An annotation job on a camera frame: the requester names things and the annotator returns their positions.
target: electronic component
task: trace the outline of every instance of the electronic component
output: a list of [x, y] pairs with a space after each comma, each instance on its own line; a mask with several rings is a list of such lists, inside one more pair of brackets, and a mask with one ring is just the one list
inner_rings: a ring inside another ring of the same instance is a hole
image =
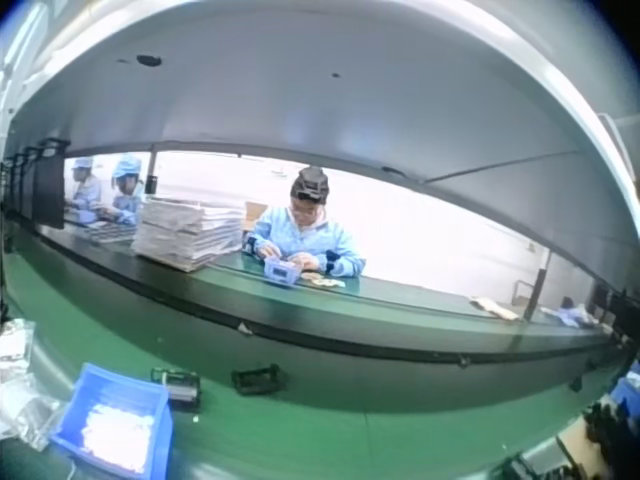
[[284, 389], [284, 374], [278, 365], [231, 374], [233, 386], [241, 395], [267, 395]]
[[264, 275], [267, 279], [281, 285], [293, 285], [300, 277], [300, 267], [293, 262], [279, 258], [267, 258], [264, 261]]
[[188, 409], [200, 406], [200, 377], [197, 374], [180, 370], [152, 368], [151, 381], [167, 387], [169, 403], [172, 406]]

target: wall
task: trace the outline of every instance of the wall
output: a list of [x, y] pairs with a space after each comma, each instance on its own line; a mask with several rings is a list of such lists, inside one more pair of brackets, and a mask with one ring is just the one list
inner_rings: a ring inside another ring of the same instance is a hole
[[[158, 154], [158, 194], [206, 199], [214, 192], [269, 205], [287, 205], [302, 164], [235, 155]], [[329, 215], [356, 237], [368, 263], [364, 274], [460, 295], [510, 303], [515, 282], [533, 284], [542, 247], [495, 222], [410, 190], [326, 170]], [[584, 302], [589, 277], [552, 260], [542, 304], [564, 295]], [[521, 292], [529, 293], [526, 288]]]

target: metal pole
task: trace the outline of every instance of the metal pole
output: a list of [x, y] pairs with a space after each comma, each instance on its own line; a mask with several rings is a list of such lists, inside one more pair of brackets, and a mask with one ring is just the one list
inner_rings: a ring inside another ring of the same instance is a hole
[[147, 195], [155, 195], [158, 188], [158, 177], [156, 177], [156, 157], [158, 152], [155, 148], [151, 149], [151, 157], [149, 157], [149, 169], [147, 170], [147, 183], [145, 184], [144, 193]]
[[531, 292], [531, 298], [529, 299], [529, 303], [527, 304], [527, 308], [524, 311], [524, 319], [527, 322], [531, 321], [533, 317], [533, 313], [538, 306], [538, 300], [540, 299], [540, 293], [542, 293], [542, 287], [544, 285], [544, 280], [547, 278], [547, 269], [549, 268], [549, 263], [551, 262], [551, 250], [545, 248], [542, 251], [542, 258], [540, 260], [540, 268], [538, 269], [538, 276], [536, 277], [536, 282], [533, 284], [533, 292]]

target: blue plastic bin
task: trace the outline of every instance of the blue plastic bin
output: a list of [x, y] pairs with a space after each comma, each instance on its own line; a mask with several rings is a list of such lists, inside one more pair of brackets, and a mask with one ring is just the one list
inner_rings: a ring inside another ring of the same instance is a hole
[[629, 370], [640, 375], [640, 361], [636, 360], [635, 362], [633, 362]]
[[626, 378], [618, 380], [618, 384], [611, 391], [611, 398], [618, 405], [626, 400], [629, 416], [640, 417], [640, 391], [636, 390]]
[[[169, 394], [163, 385], [135, 380], [86, 363], [76, 381], [71, 403], [51, 440], [78, 458], [122, 478], [164, 480], [173, 433], [168, 400]], [[142, 473], [126, 470], [82, 450], [82, 429], [96, 405], [153, 416]]]

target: light blue lab coat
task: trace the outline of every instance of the light blue lab coat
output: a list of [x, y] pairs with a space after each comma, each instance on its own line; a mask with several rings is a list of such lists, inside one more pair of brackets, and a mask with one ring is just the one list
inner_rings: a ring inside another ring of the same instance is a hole
[[89, 210], [92, 203], [100, 202], [101, 197], [100, 180], [94, 175], [89, 175], [84, 182], [78, 183], [71, 205], [78, 210]]
[[133, 195], [118, 195], [113, 199], [113, 208], [119, 210], [116, 216], [116, 223], [122, 225], [137, 225], [140, 205], [142, 205], [144, 187], [142, 184], [136, 186]]
[[289, 209], [284, 207], [267, 209], [247, 235], [244, 249], [248, 253], [255, 253], [249, 241], [251, 238], [255, 239], [256, 251], [268, 241], [274, 243], [285, 260], [296, 253], [310, 253], [319, 260], [321, 272], [326, 272], [326, 253], [331, 250], [340, 255], [329, 272], [333, 277], [357, 277], [366, 264], [366, 260], [356, 252], [352, 236], [338, 223], [325, 220], [301, 230], [293, 221]]

